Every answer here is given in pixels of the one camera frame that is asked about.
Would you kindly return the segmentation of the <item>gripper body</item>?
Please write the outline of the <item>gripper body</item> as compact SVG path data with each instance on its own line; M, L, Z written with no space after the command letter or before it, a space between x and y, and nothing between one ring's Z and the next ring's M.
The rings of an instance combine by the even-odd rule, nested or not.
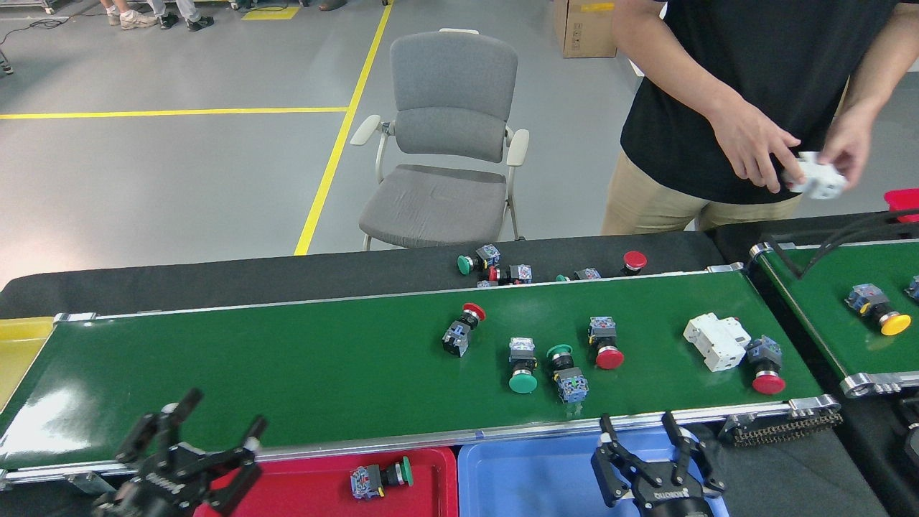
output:
M631 485L640 516L712 516L702 484L686 479L683 485L669 481L660 487L637 479Z
M96 498L93 516L192 516L204 503L209 491L209 478L204 473L181 479L183 467L189 467L205 457L196 447L171 447L172 465L161 471L154 456L141 463L134 478L116 492L106 492Z

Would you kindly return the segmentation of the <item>person's right hand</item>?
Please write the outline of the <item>person's right hand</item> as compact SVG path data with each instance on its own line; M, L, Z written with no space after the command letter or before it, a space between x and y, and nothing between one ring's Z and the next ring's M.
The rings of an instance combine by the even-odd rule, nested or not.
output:
M719 147L740 179L777 193L781 187L781 173L773 164L774 159L794 182L806 179L792 152L801 141L744 99L731 99L716 107L706 118Z

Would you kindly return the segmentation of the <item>person's left hand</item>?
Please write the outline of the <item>person's left hand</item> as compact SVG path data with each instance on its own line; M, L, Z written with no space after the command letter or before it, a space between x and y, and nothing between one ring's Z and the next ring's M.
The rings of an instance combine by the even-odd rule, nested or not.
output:
M841 110L831 122L818 163L830 164L847 180L846 190L859 184L869 160L871 131L877 112L870 107Z

